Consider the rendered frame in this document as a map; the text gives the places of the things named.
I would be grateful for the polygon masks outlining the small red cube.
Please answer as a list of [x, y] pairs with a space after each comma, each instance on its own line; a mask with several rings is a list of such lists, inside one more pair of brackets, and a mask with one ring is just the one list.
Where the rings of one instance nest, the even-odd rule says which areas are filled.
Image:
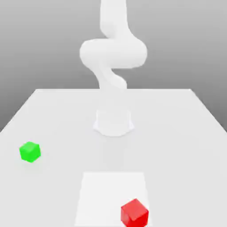
[[125, 227], [145, 227], [148, 217], [148, 209], [138, 199], [121, 206], [121, 221]]

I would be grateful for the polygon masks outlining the small green cube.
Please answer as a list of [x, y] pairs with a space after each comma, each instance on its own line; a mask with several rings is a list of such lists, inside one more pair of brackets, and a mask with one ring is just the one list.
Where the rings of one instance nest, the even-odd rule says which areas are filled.
[[23, 144], [19, 148], [19, 151], [21, 159], [30, 163], [34, 162], [41, 156], [39, 144], [33, 143], [31, 141]]

